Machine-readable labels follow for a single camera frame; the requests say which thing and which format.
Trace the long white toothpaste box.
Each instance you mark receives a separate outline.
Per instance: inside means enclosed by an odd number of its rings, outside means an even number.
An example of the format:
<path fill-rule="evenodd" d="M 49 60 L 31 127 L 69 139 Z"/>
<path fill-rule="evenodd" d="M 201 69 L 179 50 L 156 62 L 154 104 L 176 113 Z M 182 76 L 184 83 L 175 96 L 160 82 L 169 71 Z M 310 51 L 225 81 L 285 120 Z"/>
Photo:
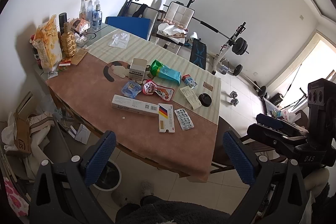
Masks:
<path fill-rule="evenodd" d="M 136 99 L 127 98 L 115 94 L 111 101 L 111 104 L 114 108 L 125 110 L 137 114 L 157 116 L 158 115 L 158 105 L 139 101 Z"/>

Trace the white box german flag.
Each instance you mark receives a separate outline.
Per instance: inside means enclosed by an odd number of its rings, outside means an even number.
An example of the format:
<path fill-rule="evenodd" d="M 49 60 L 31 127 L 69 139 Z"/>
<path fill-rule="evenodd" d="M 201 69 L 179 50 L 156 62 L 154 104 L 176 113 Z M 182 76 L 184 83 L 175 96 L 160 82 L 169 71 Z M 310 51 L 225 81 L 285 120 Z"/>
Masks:
<path fill-rule="evenodd" d="M 160 133 L 175 133 L 173 105 L 159 103 L 158 117 Z"/>

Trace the small white carton box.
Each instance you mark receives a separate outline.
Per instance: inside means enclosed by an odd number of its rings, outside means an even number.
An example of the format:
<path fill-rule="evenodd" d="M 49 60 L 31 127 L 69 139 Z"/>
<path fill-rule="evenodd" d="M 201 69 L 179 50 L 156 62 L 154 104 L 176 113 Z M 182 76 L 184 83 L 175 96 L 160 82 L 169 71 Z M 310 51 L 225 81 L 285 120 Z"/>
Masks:
<path fill-rule="evenodd" d="M 129 68 L 129 78 L 142 83 L 147 66 L 146 59 L 134 58 Z"/>

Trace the white round trash bin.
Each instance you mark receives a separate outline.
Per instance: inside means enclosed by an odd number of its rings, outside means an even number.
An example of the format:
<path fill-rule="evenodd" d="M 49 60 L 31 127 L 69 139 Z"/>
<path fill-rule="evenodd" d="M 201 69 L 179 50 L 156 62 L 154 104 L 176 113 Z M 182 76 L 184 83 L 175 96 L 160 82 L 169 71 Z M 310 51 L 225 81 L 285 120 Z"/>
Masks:
<path fill-rule="evenodd" d="M 119 166 L 108 160 L 98 180 L 93 186 L 103 192 L 113 192 L 121 184 L 122 173 Z"/>

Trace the cardboard box on floor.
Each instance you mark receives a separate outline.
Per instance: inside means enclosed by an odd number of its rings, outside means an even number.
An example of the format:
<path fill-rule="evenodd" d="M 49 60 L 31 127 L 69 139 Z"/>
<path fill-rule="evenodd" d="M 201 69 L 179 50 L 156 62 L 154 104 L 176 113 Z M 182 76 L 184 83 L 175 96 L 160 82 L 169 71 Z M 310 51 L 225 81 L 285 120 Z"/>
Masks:
<path fill-rule="evenodd" d="M 7 155 L 29 155 L 31 153 L 29 103 L 33 94 L 28 92 L 14 112 L 9 113 L 7 126 L 2 130 L 1 138 Z"/>

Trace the black round lid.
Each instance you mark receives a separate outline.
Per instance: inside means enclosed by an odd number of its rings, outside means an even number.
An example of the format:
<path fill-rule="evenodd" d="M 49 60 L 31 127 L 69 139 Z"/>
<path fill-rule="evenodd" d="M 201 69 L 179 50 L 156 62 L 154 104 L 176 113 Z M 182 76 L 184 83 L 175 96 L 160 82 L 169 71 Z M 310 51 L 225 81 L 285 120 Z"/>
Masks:
<path fill-rule="evenodd" d="M 210 107 L 211 104 L 212 104 L 212 98 L 207 93 L 200 94 L 198 96 L 198 99 L 199 99 L 200 103 L 202 104 L 202 106 L 204 106 L 204 107 Z"/>

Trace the small brown card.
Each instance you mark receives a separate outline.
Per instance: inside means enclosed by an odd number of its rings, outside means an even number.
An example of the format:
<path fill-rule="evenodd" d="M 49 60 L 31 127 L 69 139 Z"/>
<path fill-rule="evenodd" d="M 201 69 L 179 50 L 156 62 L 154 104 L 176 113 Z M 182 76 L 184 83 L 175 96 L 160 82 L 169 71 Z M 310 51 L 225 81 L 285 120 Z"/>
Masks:
<path fill-rule="evenodd" d="M 213 86 L 210 85 L 209 83 L 204 82 L 204 83 L 203 83 L 203 86 L 204 86 L 205 88 L 207 88 L 208 90 L 213 91 Z"/>

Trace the white paper leaflet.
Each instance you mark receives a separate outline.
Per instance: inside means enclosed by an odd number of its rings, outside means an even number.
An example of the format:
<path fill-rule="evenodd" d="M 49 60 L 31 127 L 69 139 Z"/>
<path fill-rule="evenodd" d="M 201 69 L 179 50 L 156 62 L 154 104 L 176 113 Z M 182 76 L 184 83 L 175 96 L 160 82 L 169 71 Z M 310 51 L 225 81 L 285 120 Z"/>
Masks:
<path fill-rule="evenodd" d="M 189 86 L 185 86 L 183 88 L 180 88 L 179 90 L 181 94 L 184 96 L 184 98 L 187 100 L 189 105 L 192 107 L 193 110 L 198 109 L 201 107 L 201 102 Z"/>

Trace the red blue small packet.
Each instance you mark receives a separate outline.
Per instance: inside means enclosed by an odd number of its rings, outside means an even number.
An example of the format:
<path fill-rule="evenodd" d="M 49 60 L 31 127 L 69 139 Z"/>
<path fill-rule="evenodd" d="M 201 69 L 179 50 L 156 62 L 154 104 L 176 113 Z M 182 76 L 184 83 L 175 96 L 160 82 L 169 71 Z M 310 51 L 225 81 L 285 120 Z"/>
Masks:
<path fill-rule="evenodd" d="M 189 74 L 183 75 L 182 80 L 185 83 L 185 85 L 191 89 L 195 88 L 198 85 Z"/>

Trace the black blue bench pad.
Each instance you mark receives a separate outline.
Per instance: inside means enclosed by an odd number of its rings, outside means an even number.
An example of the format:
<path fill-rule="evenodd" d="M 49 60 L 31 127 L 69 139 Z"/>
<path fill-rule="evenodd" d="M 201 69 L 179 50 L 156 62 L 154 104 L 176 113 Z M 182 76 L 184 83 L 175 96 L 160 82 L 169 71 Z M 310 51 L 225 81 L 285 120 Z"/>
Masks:
<path fill-rule="evenodd" d="M 202 43 L 199 39 L 194 39 L 191 48 L 191 55 L 189 62 L 205 70 L 206 59 L 207 59 L 207 46 L 204 43 Z"/>

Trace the gold grenade shaped bottle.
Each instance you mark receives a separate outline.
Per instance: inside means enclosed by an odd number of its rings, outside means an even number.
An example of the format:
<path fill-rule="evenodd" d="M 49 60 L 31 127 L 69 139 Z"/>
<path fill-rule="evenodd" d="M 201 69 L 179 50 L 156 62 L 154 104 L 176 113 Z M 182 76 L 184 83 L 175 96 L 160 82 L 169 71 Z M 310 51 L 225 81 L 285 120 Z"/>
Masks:
<path fill-rule="evenodd" d="M 76 54 L 75 34 L 71 30 L 70 23 L 64 23 L 64 32 L 60 36 L 60 46 L 65 57 L 73 57 Z"/>

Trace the green teal snack bag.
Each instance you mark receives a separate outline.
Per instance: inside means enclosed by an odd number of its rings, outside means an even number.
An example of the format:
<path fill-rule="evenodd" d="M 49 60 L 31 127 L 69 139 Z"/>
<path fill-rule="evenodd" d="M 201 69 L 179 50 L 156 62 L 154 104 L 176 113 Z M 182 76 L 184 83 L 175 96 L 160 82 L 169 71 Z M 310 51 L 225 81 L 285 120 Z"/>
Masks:
<path fill-rule="evenodd" d="M 150 65 L 150 73 L 154 77 L 174 81 L 179 85 L 181 83 L 181 73 L 179 71 L 169 68 L 158 60 L 154 60 Z"/>

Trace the clear plastic bag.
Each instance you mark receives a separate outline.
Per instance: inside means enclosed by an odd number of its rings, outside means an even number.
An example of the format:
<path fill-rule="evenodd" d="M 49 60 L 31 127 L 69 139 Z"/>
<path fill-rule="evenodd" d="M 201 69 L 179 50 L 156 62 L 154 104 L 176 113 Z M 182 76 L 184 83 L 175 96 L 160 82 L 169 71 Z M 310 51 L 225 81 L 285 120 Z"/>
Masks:
<path fill-rule="evenodd" d="M 109 47 L 125 49 L 130 39 L 130 34 L 122 32 L 114 34 L 108 43 Z"/>

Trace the clear spray bottle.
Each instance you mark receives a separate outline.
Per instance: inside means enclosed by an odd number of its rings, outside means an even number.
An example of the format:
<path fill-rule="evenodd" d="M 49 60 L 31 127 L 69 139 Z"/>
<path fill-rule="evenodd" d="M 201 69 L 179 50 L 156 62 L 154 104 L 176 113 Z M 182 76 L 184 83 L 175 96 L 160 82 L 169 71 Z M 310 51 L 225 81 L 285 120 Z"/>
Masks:
<path fill-rule="evenodd" d="M 92 13 L 92 28 L 97 31 L 101 28 L 102 23 L 102 12 L 100 9 L 100 4 L 96 5 L 96 10 Z"/>

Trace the white padded chair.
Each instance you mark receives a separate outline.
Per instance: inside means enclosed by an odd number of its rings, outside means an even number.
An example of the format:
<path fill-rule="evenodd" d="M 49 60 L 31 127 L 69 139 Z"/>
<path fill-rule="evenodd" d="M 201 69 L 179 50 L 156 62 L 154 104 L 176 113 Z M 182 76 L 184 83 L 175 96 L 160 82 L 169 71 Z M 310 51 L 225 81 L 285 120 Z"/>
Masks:
<path fill-rule="evenodd" d="M 189 7 L 181 5 L 177 2 L 171 2 L 165 12 L 162 23 L 158 26 L 155 44 L 160 40 L 164 40 L 164 49 L 173 44 L 173 48 L 177 47 L 176 55 L 182 46 L 185 45 L 186 36 L 188 34 L 189 24 L 194 16 L 195 11 Z"/>

